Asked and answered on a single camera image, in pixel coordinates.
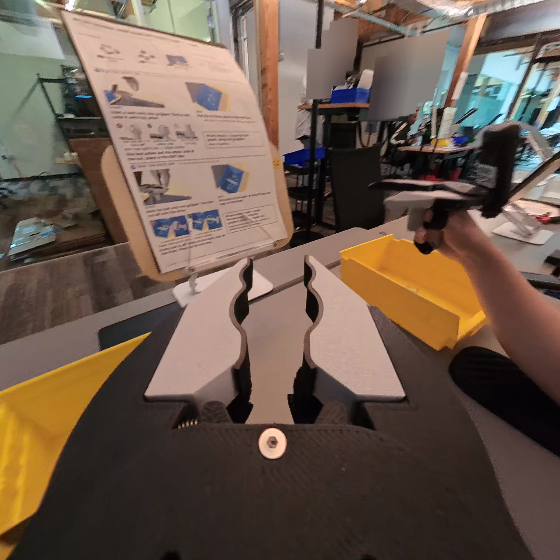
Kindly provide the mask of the person's right forearm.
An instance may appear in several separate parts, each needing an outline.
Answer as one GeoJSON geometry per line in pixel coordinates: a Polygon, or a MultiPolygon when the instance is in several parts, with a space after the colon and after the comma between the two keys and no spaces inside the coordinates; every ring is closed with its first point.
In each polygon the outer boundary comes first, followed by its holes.
{"type": "Polygon", "coordinates": [[[558,404],[559,311],[486,238],[455,251],[501,347],[558,404]]]}

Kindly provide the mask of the yellow divided parts bin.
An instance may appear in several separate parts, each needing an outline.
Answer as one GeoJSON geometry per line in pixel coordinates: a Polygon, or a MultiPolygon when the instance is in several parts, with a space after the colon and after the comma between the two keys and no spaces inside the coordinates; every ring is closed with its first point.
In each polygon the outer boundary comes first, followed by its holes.
{"type": "Polygon", "coordinates": [[[1,534],[36,513],[91,399],[148,334],[1,391],[1,534]]]}

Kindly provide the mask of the black chair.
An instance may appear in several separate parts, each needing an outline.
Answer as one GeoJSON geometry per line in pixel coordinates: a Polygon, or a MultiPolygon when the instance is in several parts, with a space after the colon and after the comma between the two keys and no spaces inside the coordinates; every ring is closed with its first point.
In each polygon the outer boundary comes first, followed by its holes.
{"type": "Polygon", "coordinates": [[[377,143],[328,150],[336,232],[384,224],[384,193],[370,186],[381,181],[381,149],[377,143]]]}

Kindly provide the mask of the person's right hand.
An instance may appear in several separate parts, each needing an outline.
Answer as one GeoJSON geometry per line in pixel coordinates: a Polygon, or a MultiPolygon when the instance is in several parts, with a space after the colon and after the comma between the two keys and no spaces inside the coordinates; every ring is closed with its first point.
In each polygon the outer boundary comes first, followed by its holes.
{"type": "Polygon", "coordinates": [[[428,242],[431,233],[441,234],[438,246],[440,253],[459,262],[461,265],[475,264],[488,246],[488,237],[472,219],[467,211],[454,211],[449,214],[443,230],[427,230],[420,227],[414,234],[414,242],[428,242]]]}

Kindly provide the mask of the grey divider panel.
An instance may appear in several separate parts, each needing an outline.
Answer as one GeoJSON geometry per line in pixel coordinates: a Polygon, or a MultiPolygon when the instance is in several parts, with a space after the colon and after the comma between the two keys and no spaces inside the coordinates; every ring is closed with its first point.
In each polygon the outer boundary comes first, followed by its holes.
{"type": "Polygon", "coordinates": [[[373,71],[368,121],[413,114],[433,99],[449,34],[447,29],[363,48],[361,70],[373,71]]]}
{"type": "Polygon", "coordinates": [[[323,32],[321,47],[307,53],[307,100],[328,99],[332,89],[345,83],[353,69],[358,43],[358,19],[332,21],[323,32]]]}

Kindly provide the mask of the wooden post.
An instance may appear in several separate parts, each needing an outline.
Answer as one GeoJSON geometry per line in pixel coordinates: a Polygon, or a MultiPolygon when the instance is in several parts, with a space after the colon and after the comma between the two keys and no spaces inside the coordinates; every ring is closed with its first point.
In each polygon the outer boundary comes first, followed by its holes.
{"type": "Polygon", "coordinates": [[[279,147],[279,2],[254,1],[260,103],[270,142],[279,147]]]}
{"type": "Polygon", "coordinates": [[[487,14],[483,13],[471,18],[465,27],[465,34],[460,46],[458,59],[452,74],[449,90],[443,107],[454,107],[458,101],[468,76],[468,67],[472,61],[473,53],[477,47],[480,34],[486,23],[487,14]]]}

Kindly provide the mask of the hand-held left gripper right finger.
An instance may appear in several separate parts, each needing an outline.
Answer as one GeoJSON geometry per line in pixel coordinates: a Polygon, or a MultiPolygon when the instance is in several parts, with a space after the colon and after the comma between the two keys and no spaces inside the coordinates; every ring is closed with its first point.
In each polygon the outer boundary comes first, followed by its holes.
{"type": "Polygon", "coordinates": [[[294,423],[374,423],[367,403],[400,403],[405,391],[368,304],[315,257],[304,258],[302,365],[288,404],[294,423]]]}

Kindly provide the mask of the wooden instruction board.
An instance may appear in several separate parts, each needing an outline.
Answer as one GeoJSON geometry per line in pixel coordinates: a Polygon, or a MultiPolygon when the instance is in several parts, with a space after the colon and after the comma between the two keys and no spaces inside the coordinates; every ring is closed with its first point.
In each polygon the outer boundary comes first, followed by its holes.
{"type": "Polygon", "coordinates": [[[102,175],[143,273],[166,282],[287,245],[282,162],[230,52],[85,10],[60,18],[109,131],[102,175]]]}

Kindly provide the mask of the blue storage bin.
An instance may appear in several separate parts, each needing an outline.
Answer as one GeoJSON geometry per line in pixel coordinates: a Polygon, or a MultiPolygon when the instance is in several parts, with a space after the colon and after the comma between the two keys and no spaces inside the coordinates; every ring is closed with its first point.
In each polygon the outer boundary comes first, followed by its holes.
{"type": "Polygon", "coordinates": [[[369,88],[337,87],[332,90],[331,104],[368,104],[370,98],[369,88]]]}
{"type": "MultiPolygon", "coordinates": [[[[315,147],[315,161],[320,161],[326,156],[326,148],[323,146],[315,147]]],[[[310,149],[302,148],[297,151],[284,154],[283,163],[285,166],[306,167],[310,161],[310,149]]]]}

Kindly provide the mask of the black textured mat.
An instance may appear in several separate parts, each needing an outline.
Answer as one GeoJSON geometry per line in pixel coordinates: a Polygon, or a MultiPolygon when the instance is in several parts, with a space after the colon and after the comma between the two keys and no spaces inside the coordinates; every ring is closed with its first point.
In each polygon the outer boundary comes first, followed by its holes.
{"type": "Polygon", "coordinates": [[[448,372],[468,397],[559,457],[559,405],[510,358],[468,346],[452,359],[448,372]]]}

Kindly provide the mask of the yellow undivided bin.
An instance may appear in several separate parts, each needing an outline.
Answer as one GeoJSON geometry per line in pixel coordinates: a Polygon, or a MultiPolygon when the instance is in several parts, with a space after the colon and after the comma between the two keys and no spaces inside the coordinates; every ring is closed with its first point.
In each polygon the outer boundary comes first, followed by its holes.
{"type": "Polygon", "coordinates": [[[340,252],[340,278],[370,306],[431,348],[454,347],[486,324],[464,268],[421,254],[392,234],[340,252]]]}

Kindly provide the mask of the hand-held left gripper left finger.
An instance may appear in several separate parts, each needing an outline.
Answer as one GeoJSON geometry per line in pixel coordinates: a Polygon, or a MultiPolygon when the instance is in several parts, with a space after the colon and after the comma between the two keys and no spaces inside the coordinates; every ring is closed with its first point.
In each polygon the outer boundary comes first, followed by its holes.
{"type": "Polygon", "coordinates": [[[198,412],[221,402],[234,423],[253,409],[247,334],[253,261],[244,258],[188,303],[144,397],[188,402],[198,412]]]}

